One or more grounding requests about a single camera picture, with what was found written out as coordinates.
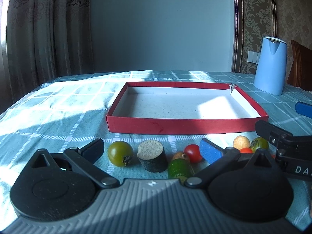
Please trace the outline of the light green tomato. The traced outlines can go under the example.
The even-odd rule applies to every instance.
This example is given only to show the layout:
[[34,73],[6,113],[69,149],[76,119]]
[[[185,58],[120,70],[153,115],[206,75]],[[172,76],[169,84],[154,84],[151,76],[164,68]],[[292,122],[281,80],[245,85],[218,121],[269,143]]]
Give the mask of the light green tomato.
[[259,148],[268,150],[269,149],[268,141],[262,137],[255,138],[250,144],[250,149],[252,150],[253,153],[255,153],[256,150]]

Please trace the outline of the tan longan fruit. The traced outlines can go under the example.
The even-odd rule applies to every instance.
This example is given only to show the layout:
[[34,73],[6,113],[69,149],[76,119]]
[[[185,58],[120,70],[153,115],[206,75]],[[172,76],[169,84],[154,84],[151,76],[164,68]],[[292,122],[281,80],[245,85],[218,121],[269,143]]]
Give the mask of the tan longan fruit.
[[245,136],[237,136],[233,141],[233,147],[241,150],[243,148],[249,148],[251,145],[250,140]]

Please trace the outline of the red cherry tomato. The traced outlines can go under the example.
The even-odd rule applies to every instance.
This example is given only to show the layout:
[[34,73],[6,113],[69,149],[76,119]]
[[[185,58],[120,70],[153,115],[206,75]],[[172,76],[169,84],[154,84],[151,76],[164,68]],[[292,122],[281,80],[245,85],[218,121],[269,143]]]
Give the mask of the red cherry tomato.
[[189,157],[191,163],[199,163],[203,159],[199,151],[199,146],[196,144],[187,145],[184,152]]
[[240,152],[246,153],[246,154],[252,154],[253,150],[251,150],[249,147],[245,147],[245,148],[240,149]]

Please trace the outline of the dark green tomato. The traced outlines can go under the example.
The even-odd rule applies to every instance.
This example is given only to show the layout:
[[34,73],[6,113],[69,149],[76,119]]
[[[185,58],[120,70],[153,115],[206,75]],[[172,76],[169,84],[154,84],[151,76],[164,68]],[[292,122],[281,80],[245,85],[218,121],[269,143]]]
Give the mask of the dark green tomato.
[[133,148],[124,141],[115,141],[108,147],[108,158],[114,166],[126,167],[134,156]]

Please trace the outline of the brown longan fruit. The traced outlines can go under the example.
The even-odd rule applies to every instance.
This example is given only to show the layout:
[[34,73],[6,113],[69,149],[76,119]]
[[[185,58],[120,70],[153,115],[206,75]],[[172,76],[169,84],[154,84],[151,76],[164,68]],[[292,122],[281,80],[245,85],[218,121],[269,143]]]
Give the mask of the brown longan fruit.
[[185,153],[185,152],[177,152],[173,155],[172,157],[172,161],[173,160],[176,160],[176,159],[183,159],[183,160],[186,160],[190,163],[190,158],[189,156]]

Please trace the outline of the green cucumber piece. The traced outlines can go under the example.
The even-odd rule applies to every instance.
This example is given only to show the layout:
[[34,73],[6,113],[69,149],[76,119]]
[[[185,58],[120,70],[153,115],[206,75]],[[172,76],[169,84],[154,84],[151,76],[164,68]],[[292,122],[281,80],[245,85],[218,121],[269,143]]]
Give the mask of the green cucumber piece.
[[168,178],[178,179],[182,184],[194,175],[190,162],[185,159],[174,159],[168,165]]

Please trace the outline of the black cylinder cork top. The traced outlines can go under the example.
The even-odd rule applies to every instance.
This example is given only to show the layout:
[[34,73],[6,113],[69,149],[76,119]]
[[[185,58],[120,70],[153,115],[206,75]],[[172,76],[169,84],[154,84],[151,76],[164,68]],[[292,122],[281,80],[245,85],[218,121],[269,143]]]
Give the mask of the black cylinder cork top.
[[137,157],[144,169],[151,173],[163,172],[168,167],[164,147],[156,140],[143,141],[138,146]]

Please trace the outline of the wooden chair back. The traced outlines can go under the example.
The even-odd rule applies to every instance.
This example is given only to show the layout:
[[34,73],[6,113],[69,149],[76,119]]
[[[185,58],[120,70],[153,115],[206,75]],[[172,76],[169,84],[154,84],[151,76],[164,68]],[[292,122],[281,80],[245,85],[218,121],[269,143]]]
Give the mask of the wooden chair back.
[[291,46],[293,51],[293,64],[291,66],[287,83],[305,91],[311,91],[312,50],[299,44],[295,40],[291,40]]

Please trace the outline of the blue kettle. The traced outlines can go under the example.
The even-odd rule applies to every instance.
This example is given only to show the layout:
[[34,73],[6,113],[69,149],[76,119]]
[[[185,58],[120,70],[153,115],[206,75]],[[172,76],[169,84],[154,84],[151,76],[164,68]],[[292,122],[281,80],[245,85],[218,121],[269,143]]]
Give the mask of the blue kettle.
[[287,43],[264,36],[254,86],[268,94],[282,95],[287,67]]

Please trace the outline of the checked teal tablecloth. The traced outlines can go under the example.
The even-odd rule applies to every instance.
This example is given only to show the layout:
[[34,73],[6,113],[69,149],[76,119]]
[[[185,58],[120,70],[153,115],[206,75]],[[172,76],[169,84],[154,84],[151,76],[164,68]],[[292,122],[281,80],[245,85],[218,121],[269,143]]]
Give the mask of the checked teal tablecloth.
[[311,134],[311,119],[299,115],[295,104],[311,103],[311,94],[290,85],[280,96],[254,87],[251,74],[203,71],[107,72],[59,77],[25,95],[1,113],[1,228],[16,214],[10,189],[34,152],[45,148],[61,153],[69,147],[83,147],[96,138],[106,146],[125,141],[133,148],[145,140],[163,144],[167,155],[198,144],[199,135],[134,135],[109,132],[106,113],[128,81],[198,81],[233,83],[252,97],[269,115],[269,122],[295,136]]

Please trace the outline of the red shallow cardboard tray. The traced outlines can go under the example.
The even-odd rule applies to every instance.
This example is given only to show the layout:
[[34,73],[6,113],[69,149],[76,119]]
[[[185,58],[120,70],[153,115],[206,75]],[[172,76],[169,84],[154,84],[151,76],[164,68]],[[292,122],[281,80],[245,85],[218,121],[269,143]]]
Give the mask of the red shallow cardboard tray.
[[200,135],[252,132],[267,112],[229,83],[126,82],[106,114],[112,133]]

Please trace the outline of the patterned brown curtain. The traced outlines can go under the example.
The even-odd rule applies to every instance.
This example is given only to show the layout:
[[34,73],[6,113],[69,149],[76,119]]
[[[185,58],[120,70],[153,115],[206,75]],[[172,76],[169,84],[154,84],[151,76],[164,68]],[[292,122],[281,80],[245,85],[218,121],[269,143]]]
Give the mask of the patterned brown curtain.
[[12,101],[54,78],[94,72],[90,0],[9,0],[6,52]]

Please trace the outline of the white wall switch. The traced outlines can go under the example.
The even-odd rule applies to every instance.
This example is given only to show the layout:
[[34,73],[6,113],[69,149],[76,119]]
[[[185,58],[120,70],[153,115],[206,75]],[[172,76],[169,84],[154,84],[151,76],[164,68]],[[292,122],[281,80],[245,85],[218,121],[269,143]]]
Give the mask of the white wall switch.
[[260,58],[260,53],[255,51],[248,50],[247,53],[247,62],[258,64]]

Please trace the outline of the brown wooden door frame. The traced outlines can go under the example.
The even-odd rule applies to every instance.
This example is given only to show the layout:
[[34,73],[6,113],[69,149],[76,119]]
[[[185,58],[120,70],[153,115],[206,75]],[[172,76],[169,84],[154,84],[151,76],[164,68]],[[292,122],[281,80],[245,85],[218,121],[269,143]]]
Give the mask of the brown wooden door frame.
[[234,0],[234,46],[232,72],[239,73],[243,57],[244,9],[243,0]]

